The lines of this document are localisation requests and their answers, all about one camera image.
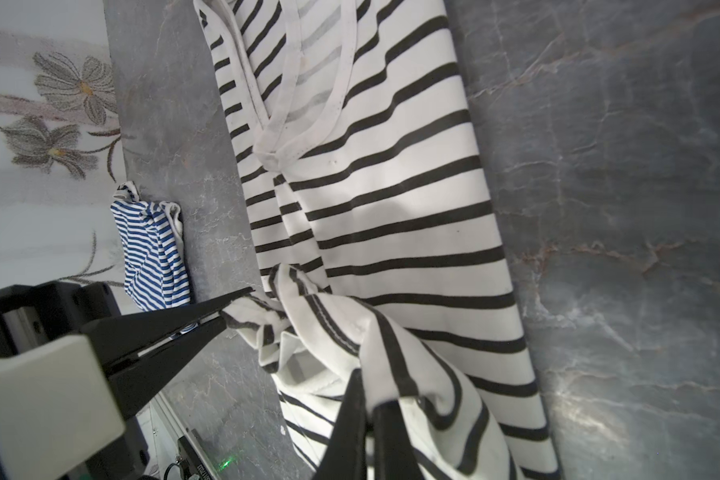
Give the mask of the blue white striped tank top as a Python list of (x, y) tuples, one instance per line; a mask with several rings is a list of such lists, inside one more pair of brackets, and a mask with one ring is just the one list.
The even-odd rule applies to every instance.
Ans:
[(190, 303), (180, 206), (144, 200), (128, 181), (116, 189), (110, 211), (124, 254), (124, 289), (135, 304), (157, 311)]

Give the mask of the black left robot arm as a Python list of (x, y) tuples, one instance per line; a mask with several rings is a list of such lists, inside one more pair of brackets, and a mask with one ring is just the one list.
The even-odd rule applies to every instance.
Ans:
[(0, 479), (144, 478), (138, 413), (237, 298), (126, 315), (102, 282), (0, 289)]

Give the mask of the black white striped tank top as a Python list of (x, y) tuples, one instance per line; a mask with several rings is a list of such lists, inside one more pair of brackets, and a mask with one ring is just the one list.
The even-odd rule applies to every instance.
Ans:
[(347, 381), (423, 477), (557, 479), (441, 1), (197, 1), (263, 294), (231, 323), (317, 467)]

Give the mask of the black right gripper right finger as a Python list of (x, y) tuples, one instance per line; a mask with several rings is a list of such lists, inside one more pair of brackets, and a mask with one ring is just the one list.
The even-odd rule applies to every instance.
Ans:
[(397, 401), (373, 410), (374, 472), (380, 480), (423, 480)]

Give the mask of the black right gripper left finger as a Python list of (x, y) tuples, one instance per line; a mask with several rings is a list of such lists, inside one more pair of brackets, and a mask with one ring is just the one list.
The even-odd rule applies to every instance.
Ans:
[(362, 372), (350, 375), (344, 400), (314, 480), (365, 480), (367, 410)]

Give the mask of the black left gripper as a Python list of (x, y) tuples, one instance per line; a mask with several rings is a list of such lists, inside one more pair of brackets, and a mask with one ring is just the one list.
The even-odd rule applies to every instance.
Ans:
[[(253, 291), (245, 287), (200, 303), (111, 317), (118, 316), (120, 309), (112, 289), (102, 282), (86, 286), (64, 281), (13, 285), (0, 289), (0, 358), (13, 357), (80, 330), (90, 340), (101, 365), (107, 366), (199, 324)], [(134, 417), (225, 329), (221, 317), (213, 318), (110, 375), (109, 386), (122, 417)]]

